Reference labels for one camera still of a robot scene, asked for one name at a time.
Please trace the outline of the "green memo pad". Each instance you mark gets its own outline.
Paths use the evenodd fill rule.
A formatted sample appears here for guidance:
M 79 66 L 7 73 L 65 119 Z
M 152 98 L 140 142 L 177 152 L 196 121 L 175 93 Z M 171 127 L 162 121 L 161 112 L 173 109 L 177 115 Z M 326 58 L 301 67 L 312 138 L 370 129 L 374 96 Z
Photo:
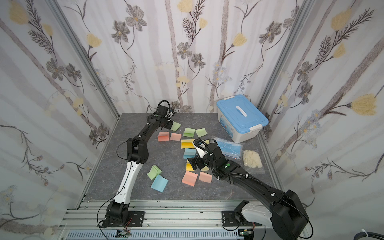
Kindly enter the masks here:
M 162 173 L 162 170 L 156 166 L 152 165 L 151 170 L 147 173 L 147 176 L 153 181 L 158 175 Z
M 193 138 L 195 135 L 195 129 L 185 128 L 183 132 L 184 137 Z
M 181 126 L 180 123 L 173 122 L 172 127 L 171 127 L 171 131 L 176 132 L 180 128 L 180 126 Z

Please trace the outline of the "torn green memo page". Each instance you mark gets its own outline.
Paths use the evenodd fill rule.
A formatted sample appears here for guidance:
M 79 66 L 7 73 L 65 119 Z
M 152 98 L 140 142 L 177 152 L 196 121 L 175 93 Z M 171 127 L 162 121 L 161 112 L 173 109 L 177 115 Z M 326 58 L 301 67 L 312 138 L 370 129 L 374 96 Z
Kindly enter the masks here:
M 203 137 L 203 136 L 206 136 L 208 133 L 206 131 L 205 128 L 202 128 L 202 129 L 197 129 L 196 130 L 196 134 L 199 138 Z

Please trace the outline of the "small yellow memo pad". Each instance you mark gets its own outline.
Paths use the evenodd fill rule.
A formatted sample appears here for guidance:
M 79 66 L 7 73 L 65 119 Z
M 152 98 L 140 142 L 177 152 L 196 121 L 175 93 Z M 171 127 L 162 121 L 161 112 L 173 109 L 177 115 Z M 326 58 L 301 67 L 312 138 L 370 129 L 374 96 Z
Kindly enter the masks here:
M 191 163 L 187 160 L 186 162 L 186 171 L 194 172 L 194 168 L 192 167 Z

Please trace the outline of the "torn pink memo page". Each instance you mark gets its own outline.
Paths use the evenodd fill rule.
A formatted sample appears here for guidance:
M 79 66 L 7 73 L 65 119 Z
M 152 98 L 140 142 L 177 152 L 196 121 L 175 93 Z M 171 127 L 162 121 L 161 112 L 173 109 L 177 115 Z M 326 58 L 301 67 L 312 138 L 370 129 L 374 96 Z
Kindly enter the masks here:
M 212 182 L 212 175 L 204 173 L 204 172 L 200 172 L 199 180 L 204 182 L 204 183 L 211 183 Z

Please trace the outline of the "large yellow memo pad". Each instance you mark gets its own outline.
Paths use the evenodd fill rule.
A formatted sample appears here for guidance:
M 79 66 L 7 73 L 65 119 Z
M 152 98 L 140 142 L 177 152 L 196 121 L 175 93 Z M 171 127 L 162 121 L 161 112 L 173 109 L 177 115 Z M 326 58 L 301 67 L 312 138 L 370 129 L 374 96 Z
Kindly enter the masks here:
M 181 149 L 195 149 L 194 139 L 181 140 Z

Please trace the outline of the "pink memo pad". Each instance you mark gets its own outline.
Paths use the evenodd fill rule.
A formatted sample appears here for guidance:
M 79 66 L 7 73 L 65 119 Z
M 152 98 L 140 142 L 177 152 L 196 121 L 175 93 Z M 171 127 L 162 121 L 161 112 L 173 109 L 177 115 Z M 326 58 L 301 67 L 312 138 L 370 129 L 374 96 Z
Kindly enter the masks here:
M 196 184 L 197 178 L 198 178 L 197 174 L 186 171 L 184 177 L 182 178 L 182 183 L 194 187 Z

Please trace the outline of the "red memo pad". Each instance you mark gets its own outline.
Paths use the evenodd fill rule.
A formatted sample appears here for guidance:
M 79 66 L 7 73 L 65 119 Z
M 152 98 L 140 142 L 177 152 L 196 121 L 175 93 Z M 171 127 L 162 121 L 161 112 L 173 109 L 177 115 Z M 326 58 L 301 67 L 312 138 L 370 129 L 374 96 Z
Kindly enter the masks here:
M 159 142 L 166 142 L 170 140 L 170 133 L 169 132 L 160 132 L 158 134 L 158 141 Z

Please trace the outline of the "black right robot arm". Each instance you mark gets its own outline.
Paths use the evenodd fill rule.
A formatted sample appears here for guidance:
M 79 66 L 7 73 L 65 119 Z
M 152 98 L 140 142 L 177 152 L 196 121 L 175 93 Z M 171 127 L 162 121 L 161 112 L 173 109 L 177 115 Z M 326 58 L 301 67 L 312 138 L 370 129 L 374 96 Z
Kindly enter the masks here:
M 258 202 L 265 210 L 250 201 L 242 201 L 234 209 L 234 223 L 239 227 L 251 224 L 273 228 L 282 240 L 297 240 L 310 223 L 310 219 L 298 195 L 288 190 L 278 190 L 252 176 L 232 160 L 227 160 L 222 154 L 205 154 L 189 158 L 193 169 L 208 167 L 213 176 L 219 181 L 226 181 L 237 186 Z

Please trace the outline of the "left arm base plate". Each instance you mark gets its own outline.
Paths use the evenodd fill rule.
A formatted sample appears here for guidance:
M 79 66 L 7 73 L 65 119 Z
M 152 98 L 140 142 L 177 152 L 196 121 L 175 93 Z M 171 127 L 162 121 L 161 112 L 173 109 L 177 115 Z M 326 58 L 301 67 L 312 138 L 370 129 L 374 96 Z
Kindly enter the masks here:
M 101 228 L 142 227 L 144 211 L 125 211 L 122 214 L 107 213 L 101 221 Z

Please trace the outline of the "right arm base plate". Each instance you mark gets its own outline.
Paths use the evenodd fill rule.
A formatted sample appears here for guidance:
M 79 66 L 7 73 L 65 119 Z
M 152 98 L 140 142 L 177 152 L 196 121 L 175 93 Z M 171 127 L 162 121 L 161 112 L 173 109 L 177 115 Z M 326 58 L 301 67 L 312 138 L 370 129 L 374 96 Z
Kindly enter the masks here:
M 222 222 L 224 227 L 253 227 L 240 213 L 235 211 L 222 211 Z

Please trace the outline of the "torn red memo page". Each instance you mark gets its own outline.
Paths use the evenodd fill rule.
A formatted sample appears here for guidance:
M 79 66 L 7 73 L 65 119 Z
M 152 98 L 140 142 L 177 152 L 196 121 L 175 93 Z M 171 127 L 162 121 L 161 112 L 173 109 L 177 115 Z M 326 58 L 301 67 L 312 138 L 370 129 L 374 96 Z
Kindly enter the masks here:
M 181 134 L 171 133 L 170 141 L 180 141 L 181 138 L 182 138 Z

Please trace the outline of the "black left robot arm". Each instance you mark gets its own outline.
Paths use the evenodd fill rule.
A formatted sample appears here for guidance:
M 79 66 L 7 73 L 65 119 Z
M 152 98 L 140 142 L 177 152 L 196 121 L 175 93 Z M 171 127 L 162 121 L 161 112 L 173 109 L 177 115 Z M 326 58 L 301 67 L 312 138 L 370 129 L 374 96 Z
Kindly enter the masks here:
M 126 227 L 133 217 L 129 214 L 132 191 L 137 176 L 144 163 L 149 159 L 148 142 L 158 128 L 171 129 L 174 122 L 171 117 L 152 114 L 147 123 L 134 137 L 127 140 L 127 168 L 116 195 L 110 199 L 105 217 L 98 221 L 101 229 Z

